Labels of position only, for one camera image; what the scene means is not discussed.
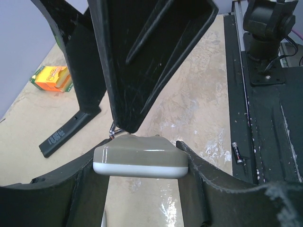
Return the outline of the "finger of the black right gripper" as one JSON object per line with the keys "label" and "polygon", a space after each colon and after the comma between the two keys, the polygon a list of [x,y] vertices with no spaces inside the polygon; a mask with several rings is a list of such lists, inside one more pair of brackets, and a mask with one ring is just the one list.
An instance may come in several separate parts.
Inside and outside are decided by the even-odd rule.
{"label": "finger of the black right gripper", "polygon": [[90,10],[80,13],[65,0],[35,0],[71,73],[80,111],[98,114],[106,85]]}
{"label": "finger of the black right gripper", "polygon": [[114,124],[137,132],[218,7],[212,0],[90,0],[88,5]]}

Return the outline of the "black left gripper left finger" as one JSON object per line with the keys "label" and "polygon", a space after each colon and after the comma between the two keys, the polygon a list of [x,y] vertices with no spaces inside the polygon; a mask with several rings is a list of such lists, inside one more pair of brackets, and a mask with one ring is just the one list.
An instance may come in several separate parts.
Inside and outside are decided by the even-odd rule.
{"label": "black left gripper left finger", "polygon": [[93,170],[94,149],[30,183],[0,188],[2,227],[104,227],[109,177]]}

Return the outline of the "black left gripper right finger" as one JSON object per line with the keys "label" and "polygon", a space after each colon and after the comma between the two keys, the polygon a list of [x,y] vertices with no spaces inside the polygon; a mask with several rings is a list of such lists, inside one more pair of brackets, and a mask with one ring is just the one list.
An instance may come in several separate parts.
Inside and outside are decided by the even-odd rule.
{"label": "black left gripper right finger", "polygon": [[198,156],[182,141],[188,174],[178,180],[186,227],[301,227],[302,183],[255,185],[235,178]]}

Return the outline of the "black AAA battery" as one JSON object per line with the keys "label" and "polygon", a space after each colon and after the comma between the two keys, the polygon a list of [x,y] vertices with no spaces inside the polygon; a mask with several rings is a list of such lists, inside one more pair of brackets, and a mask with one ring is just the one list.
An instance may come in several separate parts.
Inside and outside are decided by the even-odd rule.
{"label": "black AAA battery", "polygon": [[235,160],[237,164],[243,163],[243,158],[241,157],[238,144],[236,142],[232,143],[232,150],[235,154]]}
{"label": "black AAA battery", "polygon": [[109,137],[112,138],[112,139],[114,139],[116,135],[118,135],[118,134],[120,134],[122,132],[124,132],[124,130],[123,129],[116,129],[116,125],[113,122],[111,124],[110,130],[109,130]]}

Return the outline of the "grey remote control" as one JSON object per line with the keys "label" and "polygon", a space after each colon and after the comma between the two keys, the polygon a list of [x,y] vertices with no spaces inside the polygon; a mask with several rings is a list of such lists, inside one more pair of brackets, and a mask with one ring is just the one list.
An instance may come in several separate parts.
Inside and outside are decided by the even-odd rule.
{"label": "grey remote control", "polygon": [[188,173],[186,152],[161,136],[121,135],[94,150],[100,175],[179,179]]}

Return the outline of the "black remote control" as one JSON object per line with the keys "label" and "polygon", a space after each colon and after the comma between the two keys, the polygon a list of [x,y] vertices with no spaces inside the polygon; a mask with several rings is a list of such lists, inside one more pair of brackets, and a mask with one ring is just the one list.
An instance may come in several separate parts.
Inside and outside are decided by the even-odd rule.
{"label": "black remote control", "polygon": [[100,107],[97,111],[88,114],[79,110],[71,119],[69,119],[62,127],[56,130],[44,142],[39,145],[40,151],[45,158],[50,157],[64,143],[73,137],[79,130],[88,124],[95,116],[101,112]]}

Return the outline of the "yellow orange sponge pack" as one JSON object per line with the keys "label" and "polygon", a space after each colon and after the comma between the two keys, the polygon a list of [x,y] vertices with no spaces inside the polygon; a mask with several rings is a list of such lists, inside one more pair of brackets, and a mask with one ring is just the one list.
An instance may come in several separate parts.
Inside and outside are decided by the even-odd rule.
{"label": "yellow orange sponge pack", "polygon": [[73,87],[67,66],[41,66],[29,82],[43,91],[69,92]]}

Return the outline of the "aluminium rail frame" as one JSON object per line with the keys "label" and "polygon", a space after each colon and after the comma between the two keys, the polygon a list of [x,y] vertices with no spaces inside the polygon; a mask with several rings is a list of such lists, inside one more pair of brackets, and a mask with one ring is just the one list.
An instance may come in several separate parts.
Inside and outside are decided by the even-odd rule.
{"label": "aluminium rail frame", "polygon": [[232,13],[235,17],[239,52],[240,52],[241,58],[242,58],[242,56],[241,56],[242,52],[245,51],[245,45],[244,45],[244,40],[243,40],[243,35],[245,33],[245,31],[243,30],[243,20],[244,20],[244,15],[247,10],[247,7],[248,7],[247,0],[233,0],[232,1]]}

